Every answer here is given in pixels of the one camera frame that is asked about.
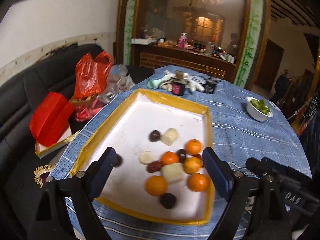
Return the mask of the orange tangerine bottom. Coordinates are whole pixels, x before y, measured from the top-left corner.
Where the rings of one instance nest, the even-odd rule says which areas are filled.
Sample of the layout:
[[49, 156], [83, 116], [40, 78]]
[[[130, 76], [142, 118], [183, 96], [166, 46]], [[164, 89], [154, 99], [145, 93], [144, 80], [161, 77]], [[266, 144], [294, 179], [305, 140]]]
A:
[[188, 177], [187, 187], [194, 192], [202, 192], [207, 189], [209, 180], [204, 174], [195, 173]]

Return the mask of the red jujube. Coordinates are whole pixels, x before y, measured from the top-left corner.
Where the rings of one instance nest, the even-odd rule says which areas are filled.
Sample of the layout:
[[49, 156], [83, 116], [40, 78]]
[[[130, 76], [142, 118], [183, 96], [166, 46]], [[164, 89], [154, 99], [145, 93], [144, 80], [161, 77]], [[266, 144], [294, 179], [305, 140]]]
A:
[[160, 171], [162, 167], [163, 167], [163, 162], [160, 160], [157, 160], [149, 163], [146, 170], [148, 173], [154, 173], [154, 172]]
[[194, 155], [194, 157], [199, 159], [200, 164], [201, 164], [200, 167], [204, 167], [203, 160], [202, 160], [202, 155], [196, 154], [196, 155]]

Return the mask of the dull orange tangerine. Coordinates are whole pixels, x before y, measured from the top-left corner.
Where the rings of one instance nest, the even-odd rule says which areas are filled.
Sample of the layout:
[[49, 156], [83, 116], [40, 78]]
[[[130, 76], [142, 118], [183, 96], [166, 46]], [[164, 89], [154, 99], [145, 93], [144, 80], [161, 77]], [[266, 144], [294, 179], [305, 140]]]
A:
[[183, 163], [183, 169], [187, 174], [195, 174], [202, 167], [202, 161], [197, 157], [191, 157], [185, 159]]

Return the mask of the dark plum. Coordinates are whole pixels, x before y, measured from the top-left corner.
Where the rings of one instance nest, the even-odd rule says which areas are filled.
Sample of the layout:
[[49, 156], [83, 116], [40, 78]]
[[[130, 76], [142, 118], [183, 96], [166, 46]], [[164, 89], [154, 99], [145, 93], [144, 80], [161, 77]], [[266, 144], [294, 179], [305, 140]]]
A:
[[180, 163], [184, 163], [185, 159], [187, 158], [187, 153], [186, 153], [185, 149], [179, 149], [176, 152], [176, 155], [178, 156], [178, 161]]
[[157, 142], [161, 139], [161, 133], [158, 130], [153, 130], [149, 134], [149, 140], [151, 142]]
[[159, 202], [166, 209], [172, 209], [176, 205], [176, 197], [172, 193], [165, 193], [160, 196]]
[[115, 167], [120, 167], [123, 164], [123, 158], [119, 155], [116, 154], [116, 162], [115, 162]]

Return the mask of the large white yam chunk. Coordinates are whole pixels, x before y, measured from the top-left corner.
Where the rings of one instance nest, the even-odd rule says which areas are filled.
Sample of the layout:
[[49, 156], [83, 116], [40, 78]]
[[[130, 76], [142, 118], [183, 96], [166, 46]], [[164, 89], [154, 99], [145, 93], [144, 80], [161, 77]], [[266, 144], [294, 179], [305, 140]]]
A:
[[180, 163], [173, 163], [164, 165], [161, 168], [161, 174], [168, 184], [174, 184], [180, 182], [184, 178], [183, 165]]

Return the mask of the tasselled cushion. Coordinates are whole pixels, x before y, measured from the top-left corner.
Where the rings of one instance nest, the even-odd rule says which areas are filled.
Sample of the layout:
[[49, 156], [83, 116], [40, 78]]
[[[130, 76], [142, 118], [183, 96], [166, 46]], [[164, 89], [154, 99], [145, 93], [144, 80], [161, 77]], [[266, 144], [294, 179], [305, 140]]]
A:
[[46, 182], [46, 178], [49, 176], [50, 172], [55, 168], [56, 164], [46, 164], [44, 166], [39, 166], [34, 171], [34, 180], [40, 188], [43, 187]]

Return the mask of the black sofa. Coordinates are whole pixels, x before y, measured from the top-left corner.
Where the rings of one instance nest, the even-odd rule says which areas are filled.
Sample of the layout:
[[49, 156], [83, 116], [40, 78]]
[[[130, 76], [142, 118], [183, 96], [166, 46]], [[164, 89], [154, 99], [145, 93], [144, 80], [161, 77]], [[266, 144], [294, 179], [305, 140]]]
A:
[[29, 129], [34, 111], [49, 92], [70, 99], [76, 64], [102, 51], [96, 44], [58, 49], [1, 85], [1, 239], [27, 239], [42, 194], [34, 171], [58, 153], [42, 159], [35, 154]]

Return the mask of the red gift box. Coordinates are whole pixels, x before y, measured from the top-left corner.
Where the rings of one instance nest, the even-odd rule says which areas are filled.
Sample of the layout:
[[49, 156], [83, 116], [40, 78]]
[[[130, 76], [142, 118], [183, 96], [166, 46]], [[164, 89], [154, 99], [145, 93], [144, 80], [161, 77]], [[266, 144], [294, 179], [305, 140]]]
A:
[[34, 112], [29, 128], [34, 137], [35, 153], [42, 159], [67, 144], [72, 135], [68, 122], [72, 104], [60, 93], [49, 92]]

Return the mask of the yellow rimmed white tray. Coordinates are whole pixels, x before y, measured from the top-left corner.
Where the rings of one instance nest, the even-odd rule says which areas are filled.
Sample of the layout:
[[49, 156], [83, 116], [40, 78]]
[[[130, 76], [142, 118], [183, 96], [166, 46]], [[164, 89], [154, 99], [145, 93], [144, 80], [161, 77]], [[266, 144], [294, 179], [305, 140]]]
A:
[[[158, 197], [149, 195], [145, 181], [150, 177], [139, 155], [150, 151], [155, 160], [165, 152], [184, 148], [191, 139], [202, 147], [212, 145], [212, 127], [209, 108], [177, 96], [138, 89], [128, 96], [98, 127], [79, 152], [71, 175], [85, 171], [103, 152], [112, 147], [123, 158], [123, 164], [114, 168], [98, 197], [101, 204], [132, 217], [174, 225], [203, 225], [209, 222], [214, 203], [214, 187], [209, 184], [203, 192], [187, 187], [188, 175], [174, 184], [168, 192], [176, 199], [172, 209], [164, 208]], [[169, 129], [178, 131], [176, 141], [168, 146], [151, 142], [149, 134], [158, 130], [161, 136]]]

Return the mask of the white bowl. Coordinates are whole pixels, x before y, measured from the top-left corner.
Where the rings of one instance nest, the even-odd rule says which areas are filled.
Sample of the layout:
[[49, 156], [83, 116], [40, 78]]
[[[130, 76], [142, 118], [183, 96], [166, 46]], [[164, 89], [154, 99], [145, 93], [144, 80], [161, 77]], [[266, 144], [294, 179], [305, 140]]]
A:
[[251, 103], [250, 103], [250, 100], [251, 99], [256, 99], [256, 98], [253, 98], [251, 96], [248, 96], [246, 98], [247, 100], [247, 106], [246, 106], [246, 109], [247, 109], [247, 112], [249, 113], [249, 115], [259, 121], [259, 122], [264, 122], [266, 121], [268, 118], [272, 118], [273, 117], [273, 113], [271, 112], [269, 115], [264, 115], [263, 113], [259, 112], [256, 108], [254, 108]]

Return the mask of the green lettuce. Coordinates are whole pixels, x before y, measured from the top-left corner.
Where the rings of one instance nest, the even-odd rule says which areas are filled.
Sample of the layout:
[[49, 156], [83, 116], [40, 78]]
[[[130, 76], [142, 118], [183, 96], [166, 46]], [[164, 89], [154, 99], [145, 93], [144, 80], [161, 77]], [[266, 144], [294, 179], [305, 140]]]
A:
[[263, 113], [264, 115], [269, 115], [271, 113], [269, 106], [265, 104], [265, 100], [263, 99], [251, 99], [250, 103], [254, 108], [256, 108], [259, 112]]

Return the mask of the clear plastic bags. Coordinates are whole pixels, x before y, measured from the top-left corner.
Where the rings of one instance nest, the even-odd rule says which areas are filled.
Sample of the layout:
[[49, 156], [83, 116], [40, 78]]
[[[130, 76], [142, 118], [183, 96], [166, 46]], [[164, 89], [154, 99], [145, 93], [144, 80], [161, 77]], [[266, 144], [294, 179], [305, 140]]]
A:
[[135, 83], [125, 65], [113, 65], [107, 77], [106, 89], [98, 95], [98, 99], [107, 105], [119, 93], [130, 90], [134, 85]]

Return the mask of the red plastic bag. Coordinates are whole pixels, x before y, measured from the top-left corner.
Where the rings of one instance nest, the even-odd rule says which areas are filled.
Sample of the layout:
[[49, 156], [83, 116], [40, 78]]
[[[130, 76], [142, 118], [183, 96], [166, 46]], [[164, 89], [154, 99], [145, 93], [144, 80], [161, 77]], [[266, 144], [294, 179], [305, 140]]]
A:
[[85, 54], [75, 67], [75, 99], [101, 94], [107, 87], [107, 78], [113, 65], [113, 56], [102, 51], [95, 58]]

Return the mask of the dark figurine statue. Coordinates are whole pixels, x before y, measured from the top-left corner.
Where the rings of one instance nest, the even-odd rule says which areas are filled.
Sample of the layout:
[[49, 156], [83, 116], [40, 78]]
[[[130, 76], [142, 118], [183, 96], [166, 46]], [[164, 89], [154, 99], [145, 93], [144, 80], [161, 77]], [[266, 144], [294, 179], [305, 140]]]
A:
[[270, 101], [274, 104], [277, 104], [281, 99], [283, 99], [287, 93], [290, 85], [288, 73], [289, 71], [285, 69], [284, 73], [276, 80], [276, 84], [274, 86], [275, 94], [270, 98]]

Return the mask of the black box on table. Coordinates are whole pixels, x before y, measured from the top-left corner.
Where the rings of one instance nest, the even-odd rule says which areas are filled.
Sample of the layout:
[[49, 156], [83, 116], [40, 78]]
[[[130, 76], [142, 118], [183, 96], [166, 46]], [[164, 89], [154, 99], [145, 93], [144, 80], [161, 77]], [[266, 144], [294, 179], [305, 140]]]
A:
[[210, 78], [206, 80], [204, 84], [204, 92], [206, 94], [214, 94], [216, 86], [219, 82], [216, 79]]

